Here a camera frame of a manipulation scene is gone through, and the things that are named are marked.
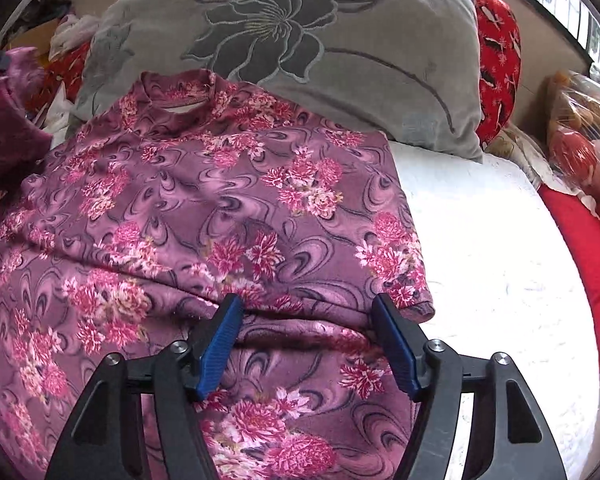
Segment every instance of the mattress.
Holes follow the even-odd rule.
[[[589,303],[554,220],[520,169],[392,142],[436,315],[422,327],[457,352],[510,354],[546,417],[568,478],[592,445],[600,378]],[[472,399],[462,396],[448,480],[461,479]]]

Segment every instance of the white sheet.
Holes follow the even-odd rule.
[[[510,354],[568,478],[578,480],[598,410],[598,348],[580,276],[554,220],[508,160],[485,155],[480,165],[395,142],[391,150],[436,309],[424,332],[462,354]],[[448,480],[461,479],[471,411],[471,396],[462,396]]]

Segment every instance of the pillow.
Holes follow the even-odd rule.
[[[502,0],[475,0],[480,41],[480,106],[475,131],[485,149],[507,123],[520,80],[520,30]]]
[[[476,31],[474,0],[119,0],[75,114],[103,112],[142,70],[208,68],[351,130],[481,160]]]

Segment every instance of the white cloth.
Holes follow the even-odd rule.
[[[436,315],[423,325],[462,354],[512,356],[552,430],[568,478],[591,448],[600,390],[587,297],[554,220],[508,160],[483,164],[391,143],[422,244]],[[460,479],[472,400],[446,478]]]

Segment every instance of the purple floral shirt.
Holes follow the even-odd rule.
[[[229,292],[247,314],[196,407],[221,479],[391,478],[413,406],[368,312],[382,291],[433,309],[381,132],[205,70],[145,73],[21,195],[0,223],[0,442],[24,478],[105,354],[154,354]]]

